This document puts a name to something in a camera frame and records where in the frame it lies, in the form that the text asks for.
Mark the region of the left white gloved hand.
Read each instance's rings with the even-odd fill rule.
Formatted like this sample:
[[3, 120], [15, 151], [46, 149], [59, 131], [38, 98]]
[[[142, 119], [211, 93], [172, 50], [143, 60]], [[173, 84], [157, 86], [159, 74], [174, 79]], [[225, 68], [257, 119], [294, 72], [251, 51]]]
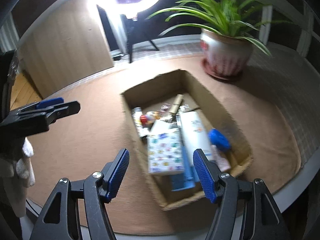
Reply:
[[2, 200], [12, 207], [18, 218], [25, 216], [27, 189], [35, 184], [33, 155], [33, 147], [26, 137], [1, 143]]

